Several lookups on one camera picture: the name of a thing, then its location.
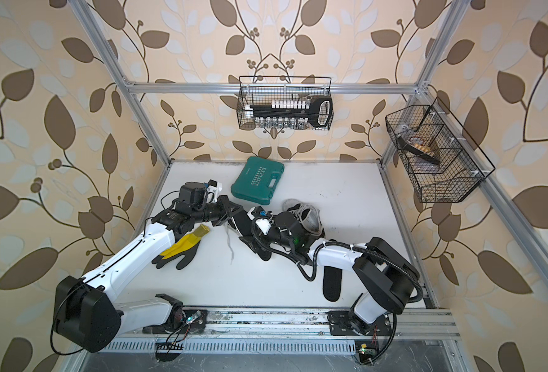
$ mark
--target wire basket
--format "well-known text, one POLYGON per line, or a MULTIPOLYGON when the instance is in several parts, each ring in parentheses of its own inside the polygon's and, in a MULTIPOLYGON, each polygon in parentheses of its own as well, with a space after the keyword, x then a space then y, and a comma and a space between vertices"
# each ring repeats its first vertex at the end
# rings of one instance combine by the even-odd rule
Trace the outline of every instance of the wire basket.
POLYGON ((458 203, 495 166, 469 134, 466 137, 475 142, 474 147, 484 155, 487 164, 479 166, 472 159, 461 143, 466 139, 449 130, 440 115, 445 114, 442 111, 445 106, 437 106, 436 102, 437 99, 432 105, 408 106, 387 115, 386 128, 419 200, 458 203))
POLYGON ((239 128, 330 130, 331 84, 329 77, 240 76, 239 128))

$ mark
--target shoe insole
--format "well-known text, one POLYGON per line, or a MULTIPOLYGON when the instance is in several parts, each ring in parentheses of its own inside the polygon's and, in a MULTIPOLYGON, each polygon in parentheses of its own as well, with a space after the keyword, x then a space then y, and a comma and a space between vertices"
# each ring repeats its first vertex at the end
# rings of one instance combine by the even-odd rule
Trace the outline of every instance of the shoe insole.
POLYGON ((340 298, 343 283, 343 271, 337 267, 323 267, 323 296, 331 302, 340 298))

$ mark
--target wall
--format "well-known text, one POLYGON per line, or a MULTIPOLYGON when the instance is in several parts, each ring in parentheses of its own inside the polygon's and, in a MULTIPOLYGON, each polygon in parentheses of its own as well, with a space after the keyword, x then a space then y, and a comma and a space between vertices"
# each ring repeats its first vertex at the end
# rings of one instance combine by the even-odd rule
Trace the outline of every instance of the wall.
POLYGON ((470 9, 444 58, 433 88, 471 118, 497 179, 548 245, 548 0, 470 9))
POLYGON ((260 74, 412 83, 448 7, 446 0, 416 12, 412 0, 89 3, 129 80, 178 83, 260 74))
POLYGON ((302 161, 381 158, 389 141, 383 118, 392 112, 393 105, 404 104, 402 97, 332 98, 334 121, 329 131, 241 130, 236 111, 231 108, 236 108, 236 97, 232 95, 149 94, 143 105, 167 153, 175 160, 245 160, 254 155, 302 161))
POLYGON ((61 363, 55 286, 129 240, 163 169, 136 148, 143 135, 64 4, 0 1, 2 371, 61 363))
MULTIPOLYGON (((431 90, 548 244, 546 25, 548 0, 473 0, 431 90)), ((452 310, 479 372, 548 371, 548 290, 482 192, 421 204, 402 163, 387 169, 440 306, 452 310)))

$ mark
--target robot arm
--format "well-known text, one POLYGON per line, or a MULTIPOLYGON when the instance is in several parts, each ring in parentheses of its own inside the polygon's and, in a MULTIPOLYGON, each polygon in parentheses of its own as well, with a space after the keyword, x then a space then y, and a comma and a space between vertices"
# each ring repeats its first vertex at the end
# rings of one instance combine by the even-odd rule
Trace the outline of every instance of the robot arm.
POLYGON ((80 279, 68 276, 57 285, 53 331, 90 352, 97 352, 122 333, 145 326, 165 326, 175 331, 193 321, 183 317, 182 303, 166 294, 145 301, 116 303, 129 282, 153 258, 168 249, 196 223, 229 222, 241 233, 240 240, 263 260, 272 253, 291 260, 307 280, 314 280, 317 266, 354 270, 367 288, 355 301, 350 315, 353 330, 366 334, 370 325, 386 312, 401 314, 407 302, 419 301, 422 291, 419 273, 383 239, 375 237, 365 244, 349 245, 314 236, 292 213, 272 215, 261 207, 245 213, 242 207, 218 196, 218 183, 188 182, 169 208, 152 218, 144 232, 115 256, 80 279), (277 243, 288 253, 272 248, 277 243), (380 270, 377 265, 387 266, 380 270), (311 265, 308 276, 303 265, 311 265), (416 289, 417 294, 410 295, 416 289))

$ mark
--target black mounting plate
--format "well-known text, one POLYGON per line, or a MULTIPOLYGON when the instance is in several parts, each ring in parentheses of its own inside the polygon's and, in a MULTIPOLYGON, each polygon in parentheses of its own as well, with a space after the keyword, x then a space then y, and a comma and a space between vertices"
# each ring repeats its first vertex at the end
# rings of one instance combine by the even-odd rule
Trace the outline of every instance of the black mounting plate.
MULTIPOLYGON (((392 333, 392 328, 385 323, 386 319, 385 316, 380 316, 373 323, 378 327, 378 336, 389 336, 392 333)), ((350 327, 348 311, 329 311, 328 322, 330 323, 330 334, 332 336, 354 336, 357 334, 350 327)), ((363 336, 373 336, 373 331, 369 331, 363 336)))
MULTIPOLYGON (((183 310, 183 319, 192 316, 197 309, 184 309, 183 310)), ((197 333, 203 333, 205 327, 206 327, 206 316, 208 315, 208 310, 206 309, 200 309, 201 316, 196 319, 194 323, 191 323, 191 329, 192 330, 200 330, 197 333)), ((142 333, 145 334, 169 334, 169 332, 166 331, 165 325, 149 325, 147 327, 144 327, 142 329, 142 333)))

